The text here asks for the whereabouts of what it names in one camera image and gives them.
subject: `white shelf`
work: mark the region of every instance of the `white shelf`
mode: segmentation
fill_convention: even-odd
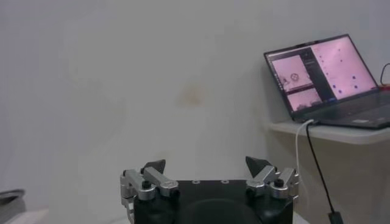
[[[284,121],[271,124],[270,129],[295,134],[299,126],[301,124],[295,123],[294,121]],[[306,131],[302,130],[300,135],[306,136]],[[310,128],[310,136],[348,144],[367,145],[390,139],[390,128],[365,130],[359,128],[317,126]]]

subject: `laptop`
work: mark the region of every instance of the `laptop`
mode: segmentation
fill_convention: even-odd
[[[390,91],[378,87],[348,34],[264,56],[294,121],[390,126]]]

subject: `black screw head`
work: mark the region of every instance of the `black screw head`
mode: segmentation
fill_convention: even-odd
[[[285,185],[285,182],[282,179],[277,179],[274,181],[275,187],[283,187]]]
[[[151,187],[152,187],[152,183],[151,182],[149,182],[147,180],[142,182],[142,189],[149,189]]]

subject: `screw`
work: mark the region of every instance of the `screw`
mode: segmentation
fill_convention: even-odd
[[[173,190],[169,193],[169,196],[172,198],[172,199],[178,199],[180,197],[180,191],[179,190]]]
[[[255,198],[256,193],[255,193],[254,190],[252,190],[252,189],[246,189],[245,193],[246,193],[246,195],[248,196],[248,198]]]
[[[282,179],[277,179],[274,181],[275,187],[283,187],[285,185],[285,182]]]
[[[173,185],[174,185],[173,181],[167,181],[167,182],[165,182],[165,186],[167,186],[167,187],[171,187],[171,186],[173,186]]]
[[[151,187],[152,187],[151,182],[149,182],[147,180],[142,182],[142,189],[149,189]]]

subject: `laptop screen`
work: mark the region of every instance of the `laptop screen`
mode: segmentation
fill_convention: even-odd
[[[266,54],[291,112],[377,88],[349,36]]]

